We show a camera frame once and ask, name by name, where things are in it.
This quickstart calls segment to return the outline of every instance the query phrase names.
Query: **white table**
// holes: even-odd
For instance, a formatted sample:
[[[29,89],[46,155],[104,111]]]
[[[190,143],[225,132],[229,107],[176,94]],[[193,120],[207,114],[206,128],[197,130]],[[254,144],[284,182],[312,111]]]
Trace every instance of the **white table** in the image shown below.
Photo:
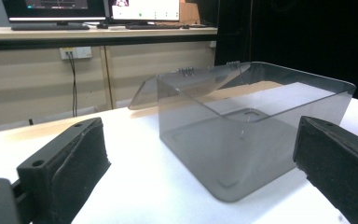
[[[118,109],[0,132],[0,177],[71,124],[101,117],[111,167],[74,223],[347,223],[294,169],[236,203],[216,200],[158,138],[158,115]],[[341,126],[358,135],[358,100]]]

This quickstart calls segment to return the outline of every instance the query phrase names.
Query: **black cable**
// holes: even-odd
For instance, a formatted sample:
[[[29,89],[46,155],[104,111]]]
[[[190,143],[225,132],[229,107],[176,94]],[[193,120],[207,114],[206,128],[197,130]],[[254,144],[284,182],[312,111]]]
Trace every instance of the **black cable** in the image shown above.
[[[71,64],[72,73],[74,75],[74,83],[72,86],[72,115],[74,117],[77,117],[77,85],[76,85],[76,70],[75,70],[75,60],[74,60],[74,54],[73,52],[66,52],[66,55],[68,56],[69,63]]]

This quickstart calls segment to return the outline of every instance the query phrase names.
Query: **wall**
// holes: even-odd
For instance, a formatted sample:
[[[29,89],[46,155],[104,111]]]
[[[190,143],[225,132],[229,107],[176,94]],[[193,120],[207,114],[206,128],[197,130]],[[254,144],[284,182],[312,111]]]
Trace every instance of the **wall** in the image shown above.
[[[214,49],[210,44],[207,41],[107,47],[112,99],[129,103],[142,82],[157,74],[182,67],[213,66]]]
[[[77,107],[105,110],[110,95],[100,47],[92,55],[76,61]],[[0,51],[0,124],[72,111],[72,87],[71,66],[58,49]]]
[[[141,83],[181,67],[213,66],[210,42],[93,47],[76,60],[77,108],[126,106]],[[58,49],[0,51],[0,125],[72,111],[73,73]]]

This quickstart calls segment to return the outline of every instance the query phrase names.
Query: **screw hole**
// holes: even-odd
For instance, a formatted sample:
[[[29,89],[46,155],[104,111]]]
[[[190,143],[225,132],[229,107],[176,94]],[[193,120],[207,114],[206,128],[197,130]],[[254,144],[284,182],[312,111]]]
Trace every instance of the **screw hole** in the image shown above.
[[[32,166],[33,166],[33,167],[40,166],[40,165],[43,164],[43,162],[44,162],[44,161],[34,161],[34,162],[32,163]]]

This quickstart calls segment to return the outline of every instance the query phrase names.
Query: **dark background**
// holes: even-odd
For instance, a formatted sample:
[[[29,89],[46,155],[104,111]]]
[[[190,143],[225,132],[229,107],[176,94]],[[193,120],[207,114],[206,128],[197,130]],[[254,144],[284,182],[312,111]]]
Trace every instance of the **dark background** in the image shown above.
[[[358,98],[358,1],[220,0],[217,5],[216,65],[287,66],[349,81]],[[206,7],[199,7],[202,17]]]

